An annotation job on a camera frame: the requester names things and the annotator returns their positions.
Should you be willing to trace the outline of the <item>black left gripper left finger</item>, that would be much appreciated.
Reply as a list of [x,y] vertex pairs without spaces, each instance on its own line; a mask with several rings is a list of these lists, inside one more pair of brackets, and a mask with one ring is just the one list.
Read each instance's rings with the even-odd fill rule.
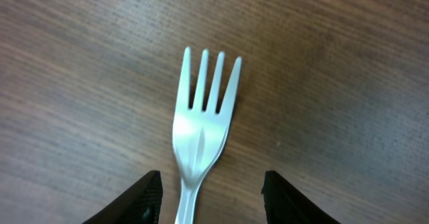
[[151,170],[83,224],[158,224],[162,197],[160,171]]

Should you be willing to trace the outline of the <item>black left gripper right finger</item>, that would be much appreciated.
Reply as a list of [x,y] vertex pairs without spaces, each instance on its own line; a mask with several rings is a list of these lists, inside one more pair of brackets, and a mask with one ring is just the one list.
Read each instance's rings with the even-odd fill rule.
[[265,172],[261,193],[268,224],[339,224],[274,170]]

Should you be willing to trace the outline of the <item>white plastic fork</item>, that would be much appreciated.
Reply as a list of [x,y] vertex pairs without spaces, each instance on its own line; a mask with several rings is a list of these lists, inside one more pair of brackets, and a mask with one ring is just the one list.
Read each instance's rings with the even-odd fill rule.
[[203,50],[191,105],[191,48],[187,47],[184,51],[172,127],[172,147],[181,180],[175,224],[192,223],[194,220],[200,186],[226,144],[239,86],[242,65],[240,56],[235,60],[220,111],[217,111],[225,60],[225,53],[220,52],[208,94],[208,103],[204,109],[208,57],[208,50]]

